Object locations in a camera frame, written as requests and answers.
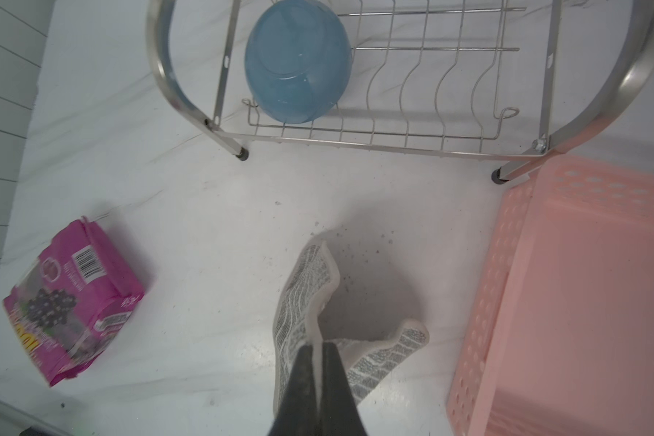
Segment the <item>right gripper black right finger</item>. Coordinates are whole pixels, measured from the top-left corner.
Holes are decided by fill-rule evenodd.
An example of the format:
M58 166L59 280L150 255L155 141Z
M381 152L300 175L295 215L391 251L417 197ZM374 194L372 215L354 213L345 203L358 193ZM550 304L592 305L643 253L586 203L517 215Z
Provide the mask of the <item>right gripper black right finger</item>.
M334 343L323 343L320 434L366 436L339 351Z

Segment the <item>grey striped square dishcloth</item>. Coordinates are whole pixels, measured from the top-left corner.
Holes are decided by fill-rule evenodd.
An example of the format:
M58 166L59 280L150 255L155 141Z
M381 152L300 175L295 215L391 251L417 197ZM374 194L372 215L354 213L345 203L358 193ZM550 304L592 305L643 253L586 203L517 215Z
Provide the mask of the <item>grey striped square dishcloth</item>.
M341 274L325 241L310 241L283 287L274 316L274 412L279 411L299 348L324 342L318 318L340 281ZM354 401L360 404L393 369L429 341L423 323L406 319L383 340L335 339L332 343L342 359Z

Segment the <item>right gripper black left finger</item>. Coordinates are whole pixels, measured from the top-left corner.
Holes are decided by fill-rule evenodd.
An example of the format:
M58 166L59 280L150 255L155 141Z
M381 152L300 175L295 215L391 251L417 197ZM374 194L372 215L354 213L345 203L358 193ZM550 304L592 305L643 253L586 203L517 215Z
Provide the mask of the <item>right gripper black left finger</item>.
M312 345L301 347L270 436L314 436L318 430L317 395L312 365Z

